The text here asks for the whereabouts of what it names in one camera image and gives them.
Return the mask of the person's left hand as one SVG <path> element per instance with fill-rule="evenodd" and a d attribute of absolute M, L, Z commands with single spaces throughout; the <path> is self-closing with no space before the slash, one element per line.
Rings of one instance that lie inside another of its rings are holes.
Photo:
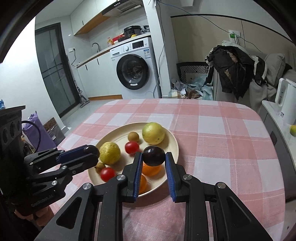
<path fill-rule="evenodd" d="M 15 210 L 15 215 L 21 219 L 26 219 L 29 221 L 35 221 L 36 225 L 38 227 L 46 226 L 49 221 L 54 217 L 54 213 L 50 206 L 47 206 L 39 211 L 34 212 L 33 214 L 30 214 L 28 216 L 23 216 L 20 214 L 17 210 Z"/>

